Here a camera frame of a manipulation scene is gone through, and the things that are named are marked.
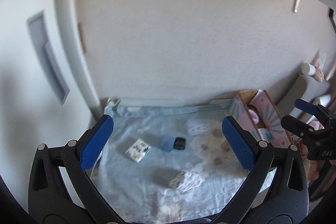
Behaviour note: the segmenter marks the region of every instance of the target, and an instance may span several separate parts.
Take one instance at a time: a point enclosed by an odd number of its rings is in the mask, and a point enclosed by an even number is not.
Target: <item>bed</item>
[[[113,117],[114,131],[105,145],[91,180],[110,206],[127,222],[171,223],[219,213],[239,189],[243,170],[221,133],[227,104],[194,107],[123,107],[110,100],[105,114]],[[211,131],[188,135],[187,121],[206,119]],[[164,135],[186,139],[185,150],[160,150]],[[152,149],[139,162],[125,152],[141,138]],[[182,170],[197,171],[202,184],[184,194],[169,188]],[[271,184],[270,172],[261,189]]]

